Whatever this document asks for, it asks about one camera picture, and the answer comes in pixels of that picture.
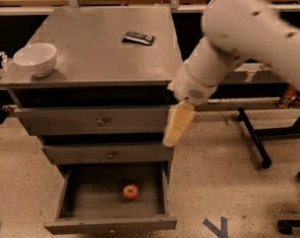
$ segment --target red apple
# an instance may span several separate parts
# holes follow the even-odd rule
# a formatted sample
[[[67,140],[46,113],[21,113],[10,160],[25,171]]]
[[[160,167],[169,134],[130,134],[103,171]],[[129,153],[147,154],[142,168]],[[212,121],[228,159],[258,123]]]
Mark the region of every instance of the red apple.
[[[128,200],[134,200],[139,194],[139,189],[135,184],[128,184],[123,188],[123,196]]]

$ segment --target speckled floor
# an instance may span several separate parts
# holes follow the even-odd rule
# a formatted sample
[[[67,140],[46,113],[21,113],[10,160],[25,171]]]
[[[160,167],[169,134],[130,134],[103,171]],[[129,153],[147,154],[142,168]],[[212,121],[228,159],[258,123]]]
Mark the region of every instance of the speckled floor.
[[[300,110],[247,107],[247,114],[255,128],[268,128],[291,126]],[[265,141],[273,164],[263,170],[237,115],[230,103],[225,108],[208,106],[176,146],[169,181],[170,215],[178,219],[175,230],[54,237],[285,237],[277,231],[277,220],[300,219],[300,139]],[[62,182],[38,139],[16,118],[0,125],[0,237],[52,237],[43,223],[54,220]],[[300,237],[300,229],[291,237]]]

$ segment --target white bowl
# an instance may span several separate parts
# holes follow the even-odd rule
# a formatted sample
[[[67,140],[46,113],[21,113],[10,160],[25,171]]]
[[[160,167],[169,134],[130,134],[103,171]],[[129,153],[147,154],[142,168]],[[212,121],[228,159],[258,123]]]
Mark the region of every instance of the white bowl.
[[[13,62],[31,75],[48,75],[56,65],[56,47],[46,43],[27,45],[13,55]]]

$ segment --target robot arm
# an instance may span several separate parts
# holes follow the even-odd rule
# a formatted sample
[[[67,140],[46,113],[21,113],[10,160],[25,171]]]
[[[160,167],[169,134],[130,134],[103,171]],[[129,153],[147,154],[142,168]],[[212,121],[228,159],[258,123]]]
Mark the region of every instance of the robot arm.
[[[202,18],[204,38],[169,88],[179,103],[170,109],[163,144],[174,146],[222,79],[247,60],[269,65],[300,90],[300,29],[282,21],[264,0],[212,0]]]

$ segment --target drawer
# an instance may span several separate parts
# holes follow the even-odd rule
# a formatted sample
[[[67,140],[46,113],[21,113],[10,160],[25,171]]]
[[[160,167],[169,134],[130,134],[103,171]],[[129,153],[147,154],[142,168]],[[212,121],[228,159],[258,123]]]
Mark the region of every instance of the drawer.
[[[15,114],[30,135],[163,132],[168,108],[113,106],[22,108]]]
[[[173,148],[160,143],[122,143],[74,146],[44,146],[53,165],[171,161]]]
[[[133,182],[139,196],[127,201],[123,187]],[[169,216],[162,163],[76,165],[68,169],[52,234],[175,229]]]

